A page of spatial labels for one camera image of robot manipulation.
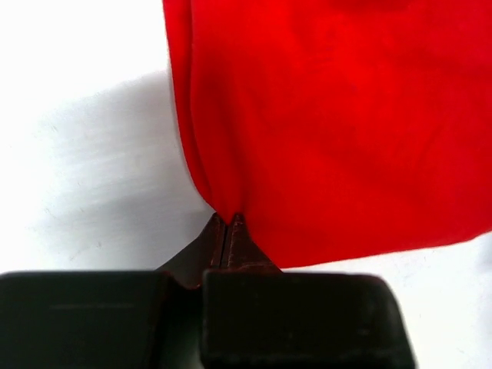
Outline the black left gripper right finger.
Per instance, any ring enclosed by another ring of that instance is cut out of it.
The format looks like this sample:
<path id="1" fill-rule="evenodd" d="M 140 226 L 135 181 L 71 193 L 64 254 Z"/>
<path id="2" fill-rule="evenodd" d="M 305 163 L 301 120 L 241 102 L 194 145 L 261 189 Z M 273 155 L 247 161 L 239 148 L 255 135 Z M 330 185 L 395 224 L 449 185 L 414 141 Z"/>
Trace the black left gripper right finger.
<path id="1" fill-rule="evenodd" d="M 240 272 L 281 272 L 252 241 L 245 219 L 236 214 L 226 235 L 226 268 Z"/>

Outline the red t-shirt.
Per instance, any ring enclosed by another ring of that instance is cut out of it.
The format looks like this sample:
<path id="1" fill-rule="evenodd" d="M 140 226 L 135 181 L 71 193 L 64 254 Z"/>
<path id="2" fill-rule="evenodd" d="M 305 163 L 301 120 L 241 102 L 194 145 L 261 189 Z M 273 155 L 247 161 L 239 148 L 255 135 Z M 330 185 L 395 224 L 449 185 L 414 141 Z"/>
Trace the red t-shirt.
<path id="1" fill-rule="evenodd" d="M 491 230 L 489 1 L 166 1 L 184 156 L 278 266 Z"/>

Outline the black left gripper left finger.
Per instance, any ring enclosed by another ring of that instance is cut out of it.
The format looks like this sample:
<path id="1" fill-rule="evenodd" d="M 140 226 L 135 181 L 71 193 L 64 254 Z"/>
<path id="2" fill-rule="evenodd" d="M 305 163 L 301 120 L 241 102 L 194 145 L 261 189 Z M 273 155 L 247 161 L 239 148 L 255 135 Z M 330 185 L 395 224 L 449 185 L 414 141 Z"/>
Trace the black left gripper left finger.
<path id="1" fill-rule="evenodd" d="M 185 248 L 158 268 L 185 289 L 197 289 L 203 273 L 221 264 L 227 225 L 214 213 L 201 233 Z"/>

